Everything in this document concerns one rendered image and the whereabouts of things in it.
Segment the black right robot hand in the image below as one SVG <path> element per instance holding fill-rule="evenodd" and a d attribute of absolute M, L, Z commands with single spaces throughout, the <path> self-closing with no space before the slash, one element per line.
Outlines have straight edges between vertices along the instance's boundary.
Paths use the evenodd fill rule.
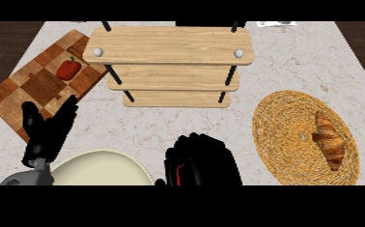
<path fill-rule="evenodd" d="M 167 149 L 166 179 L 156 185 L 172 186 L 241 186 L 243 180 L 234 155 L 225 142 L 195 132 L 182 135 Z"/>

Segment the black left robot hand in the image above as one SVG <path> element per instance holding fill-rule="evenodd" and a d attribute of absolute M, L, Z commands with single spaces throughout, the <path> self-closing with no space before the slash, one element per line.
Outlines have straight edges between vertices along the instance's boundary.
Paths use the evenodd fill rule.
<path fill-rule="evenodd" d="M 36 104 L 26 101 L 23 109 L 23 128 L 28 135 L 28 142 L 21 163 L 33 168 L 37 158 L 52 163 L 60 155 L 61 147 L 73 128 L 77 116 L 77 97 L 70 96 L 57 115 L 45 119 Z"/>

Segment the woven straw placemat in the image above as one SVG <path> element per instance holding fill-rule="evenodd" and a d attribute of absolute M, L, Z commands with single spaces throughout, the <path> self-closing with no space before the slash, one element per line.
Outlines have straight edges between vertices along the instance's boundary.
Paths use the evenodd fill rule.
<path fill-rule="evenodd" d="M 315 114 L 330 119 L 345 140 L 345 160 L 331 170 L 318 143 Z M 258 152 L 268 171 L 286 185 L 357 184 L 359 152 L 342 117 L 312 95 L 299 91 L 278 91 L 260 101 L 253 117 L 253 136 Z"/>

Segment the wooden tiered shelf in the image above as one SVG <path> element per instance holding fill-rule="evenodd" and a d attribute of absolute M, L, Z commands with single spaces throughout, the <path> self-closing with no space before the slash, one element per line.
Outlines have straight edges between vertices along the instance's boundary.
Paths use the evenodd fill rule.
<path fill-rule="evenodd" d="M 107 67 L 126 106 L 226 108 L 238 68 L 255 62 L 252 35 L 241 27 L 98 27 L 83 58 Z"/>

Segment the checkered wooden cutting board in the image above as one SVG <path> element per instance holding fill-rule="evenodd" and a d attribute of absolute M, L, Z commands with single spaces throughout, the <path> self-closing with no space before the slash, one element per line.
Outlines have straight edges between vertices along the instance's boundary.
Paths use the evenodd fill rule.
<path fill-rule="evenodd" d="M 88 42 L 89 37 L 71 30 L 0 83 L 0 117 L 24 142 L 28 142 L 28 135 L 23 128 L 23 103 L 33 101 L 48 119 L 55 116 L 67 98 L 74 95 L 83 99 L 107 75 L 102 65 L 91 66 L 83 60 Z M 70 58 L 80 63 L 82 69 L 70 81 L 62 81 L 57 72 Z"/>

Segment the cream round plate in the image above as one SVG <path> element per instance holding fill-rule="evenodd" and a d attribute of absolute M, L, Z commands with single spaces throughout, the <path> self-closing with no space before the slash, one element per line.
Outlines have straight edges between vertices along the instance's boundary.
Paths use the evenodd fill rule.
<path fill-rule="evenodd" d="M 141 163 L 110 150 L 73 157 L 54 169 L 52 175 L 55 185 L 154 185 Z"/>

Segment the red bell pepper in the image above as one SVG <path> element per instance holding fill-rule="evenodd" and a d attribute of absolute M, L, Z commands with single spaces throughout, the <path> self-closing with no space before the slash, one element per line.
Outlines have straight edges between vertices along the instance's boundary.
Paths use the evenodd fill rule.
<path fill-rule="evenodd" d="M 80 72 L 82 64 L 71 57 L 67 61 L 61 63 L 61 67 L 57 72 L 57 77 L 60 80 L 68 81 L 73 79 L 76 74 Z"/>

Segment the brown croissant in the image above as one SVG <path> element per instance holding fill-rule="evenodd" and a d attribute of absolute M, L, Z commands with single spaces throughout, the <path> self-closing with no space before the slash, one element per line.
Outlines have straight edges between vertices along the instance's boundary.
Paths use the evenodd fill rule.
<path fill-rule="evenodd" d="M 345 140 L 336 131 L 331 120 L 321 112 L 315 113 L 315 125 L 317 132 L 312 134 L 312 141 L 320 147 L 331 170 L 337 171 L 345 160 Z"/>

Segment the white patterned object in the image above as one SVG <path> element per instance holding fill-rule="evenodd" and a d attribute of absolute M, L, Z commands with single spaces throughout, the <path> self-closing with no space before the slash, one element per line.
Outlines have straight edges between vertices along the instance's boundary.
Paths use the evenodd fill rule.
<path fill-rule="evenodd" d="M 296 21 L 258 21 L 259 27 L 286 27 L 286 26 L 297 26 Z"/>

